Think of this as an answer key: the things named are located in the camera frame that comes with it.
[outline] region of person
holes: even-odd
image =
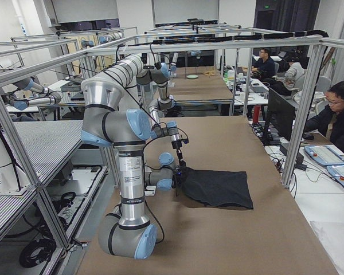
[[[259,59],[251,67],[253,77],[264,79],[275,75],[274,60],[270,57],[270,50],[262,48],[259,51]]]
[[[290,96],[292,94],[291,88],[294,87],[296,81],[304,75],[304,69],[299,63],[298,57],[289,56],[286,58],[286,61],[289,63],[289,69],[284,74],[283,81],[277,81],[272,78],[265,78],[262,82],[267,82],[270,84],[275,92],[282,96]]]
[[[325,93],[329,104],[306,122],[304,131],[318,131],[344,153],[344,81]]]

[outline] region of perforated metal shelf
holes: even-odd
[[[81,144],[81,120],[23,122],[14,125],[34,169],[41,173],[40,182],[43,186],[52,180]],[[20,197],[0,196],[0,240],[35,199],[36,189],[32,186]]]

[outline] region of label on robot arm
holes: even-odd
[[[120,158],[120,171],[126,186],[142,184],[142,157]]]

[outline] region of red cylinder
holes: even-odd
[[[259,114],[260,114],[260,105],[255,105],[253,109],[253,118],[252,118],[252,123],[258,123],[259,122]]]

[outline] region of brown tabletop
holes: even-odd
[[[78,274],[337,274],[246,118],[174,120],[189,135],[190,143],[182,148],[187,165],[246,171],[254,210],[203,207],[181,193],[176,197],[174,190],[157,191],[147,201],[166,238],[151,257],[110,256],[96,236]],[[169,138],[146,148],[148,164],[155,166],[163,151],[173,151]],[[118,203],[118,193],[112,195],[107,213]]]
[[[205,101],[205,100],[232,100],[232,93],[227,88],[218,71],[214,76],[207,76],[204,72],[210,71],[210,67],[186,68],[186,74],[196,74],[197,79],[185,77],[185,68],[177,68],[177,77],[171,78],[175,83],[168,91],[177,101]]]

